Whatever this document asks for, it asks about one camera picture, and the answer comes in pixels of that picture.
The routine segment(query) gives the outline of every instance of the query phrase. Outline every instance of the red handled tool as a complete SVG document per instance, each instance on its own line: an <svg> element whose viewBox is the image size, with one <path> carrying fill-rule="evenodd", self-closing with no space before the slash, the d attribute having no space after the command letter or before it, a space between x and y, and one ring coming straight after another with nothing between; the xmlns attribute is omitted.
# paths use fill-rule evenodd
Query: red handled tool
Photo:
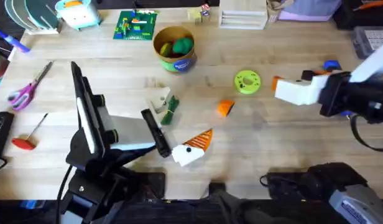
<svg viewBox="0 0 383 224"><path fill-rule="evenodd" d="M37 130L37 128L41 125L41 123L44 121L44 119L47 116L48 116L48 113L46 113L44 115L44 117L41 119L41 121L37 124L37 126L34 128L34 130L32 130L32 132L28 135L28 137L26 139L13 138L12 144L21 148L21 149L33 150L35 148L35 145L29 141L29 138L31 135L33 135L35 133L35 130Z"/></svg>

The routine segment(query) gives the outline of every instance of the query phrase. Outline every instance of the scissors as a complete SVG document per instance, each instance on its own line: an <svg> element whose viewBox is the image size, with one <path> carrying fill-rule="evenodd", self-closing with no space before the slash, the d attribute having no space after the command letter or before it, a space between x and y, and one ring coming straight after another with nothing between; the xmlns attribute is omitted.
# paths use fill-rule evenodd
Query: scissors
<svg viewBox="0 0 383 224"><path fill-rule="evenodd" d="M29 83L23 89L17 90L17 91L15 91L9 95L7 100L8 100L8 102L10 102L11 105L13 105L13 107L12 107L13 110L19 111L21 109L24 109L31 102L31 100L34 97L34 91L37 88L38 83L41 81L41 79L49 71L52 64L53 64L53 62L49 62L44 67L42 72L40 74L38 74L31 83Z"/></svg>

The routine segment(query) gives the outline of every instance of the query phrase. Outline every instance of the black strap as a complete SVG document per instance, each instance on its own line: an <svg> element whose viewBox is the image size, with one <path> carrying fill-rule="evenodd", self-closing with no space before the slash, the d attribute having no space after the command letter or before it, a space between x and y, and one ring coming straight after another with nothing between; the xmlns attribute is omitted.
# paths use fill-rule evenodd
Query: black strap
<svg viewBox="0 0 383 224"><path fill-rule="evenodd" d="M363 141L363 139L361 139L359 131L356 127L356 121L357 121L358 117L360 117L360 115L358 115L358 114L354 114L350 117L351 129L352 129L352 133L353 133L354 138L363 146L366 146L366 147L368 147L374 151L377 151L377 152L383 152L383 148L372 147L372 146L368 145L365 141Z"/></svg>

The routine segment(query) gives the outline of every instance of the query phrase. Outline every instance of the orange block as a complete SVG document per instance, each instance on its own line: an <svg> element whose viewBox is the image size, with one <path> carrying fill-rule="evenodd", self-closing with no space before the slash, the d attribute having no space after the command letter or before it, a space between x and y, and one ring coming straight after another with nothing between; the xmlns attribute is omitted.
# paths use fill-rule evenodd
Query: orange block
<svg viewBox="0 0 383 224"><path fill-rule="evenodd" d="M222 116L227 116L230 111L231 111L231 108L233 108L233 105L234 105L234 101L231 101L231 100L222 100L219 105L218 105L218 112L222 115Z"/></svg>
<svg viewBox="0 0 383 224"><path fill-rule="evenodd" d="M72 7L72 6L79 6L80 4L82 4L81 1L70 1L70 2L66 2L64 6Z"/></svg>
<svg viewBox="0 0 383 224"><path fill-rule="evenodd" d="M183 144L191 146L191 147L197 147L206 151L208 146L210 146L211 144L211 139L212 139L212 129L209 129L199 134L198 136L188 140L187 142Z"/></svg>
<svg viewBox="0 0 383 224"><path fill-rule="evenodd" d="M277 81L279 81L281 79L284 79L284 78L282 78L280 76L274 76L273 77L273 80L272 80L272 91L276 91Z"/></svg>

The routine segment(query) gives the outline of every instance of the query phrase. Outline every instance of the black cable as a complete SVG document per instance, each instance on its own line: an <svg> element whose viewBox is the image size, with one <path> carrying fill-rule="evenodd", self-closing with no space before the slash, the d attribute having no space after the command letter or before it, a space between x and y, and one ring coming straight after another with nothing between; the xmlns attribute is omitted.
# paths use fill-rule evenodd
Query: black cable
<svg viewBox="0 0 383 224"><path fill-rule="evenodd" d="M261 185L264 186L264 187L269 187L268 184L265 184L265 183L262 182L263 178L265 178L266 182L267 182L267 175L265 174L265 175L263 175L262 177L259 178L259 183L261 183Z"/></svg>
<svg viewBox="0 0 383 224"><path fill-rule="evenodd" d="M360 144L362 144L363 146L368 147L369 149L372 149L372 150L377 151L377 152L383 152L383 148L372 147L372 146L368 145L365 141L363 141L363 139L360 137L360 134L359 134L359 131L358 131L358 127L357 127L357 124L356 124L356 121L357 121L358 117L360 117L360 115L358 115L358 114L354 114L354 115L350 116L350 124L351 124L351 129L352 129L352 133L353 133L354 138Z"/></svg>
<svg viewBox="0 0 383 224"><path fill-rule="evenodd" d="M2 165L0 165L0 169L2 169L2 168L4 168L4 166L6 166L7 160L5 158L0 158L0 160L2 160L4 162Z"/></svg>
<svg viewBox="0 0 383 224"><path fill-rule="evenodd" d="M73 166L69 165L68 169L66 171L65 176L63 177L62 183L60 184L59 192L57 193L57 198L56 198L56 224L60 224L60 201L62 200L62 194L63 194L63 189L65 188L66 181L68 179L68 175L70 175L70 171L72 171Z"/></svg>

